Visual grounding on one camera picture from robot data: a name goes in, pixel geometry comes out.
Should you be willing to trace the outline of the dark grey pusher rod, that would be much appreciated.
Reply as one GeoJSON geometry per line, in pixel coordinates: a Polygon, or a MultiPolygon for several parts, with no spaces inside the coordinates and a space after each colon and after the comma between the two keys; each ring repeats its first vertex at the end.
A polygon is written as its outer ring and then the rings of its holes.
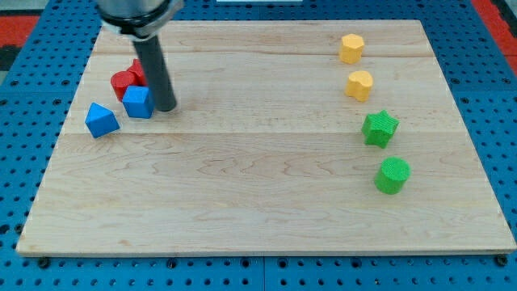
{"type": "Polygon", "coordinates": [[[160,112],[176,109],[177,99],[158,36],[132,43],[153,96],[155,108],[160,112]]]}

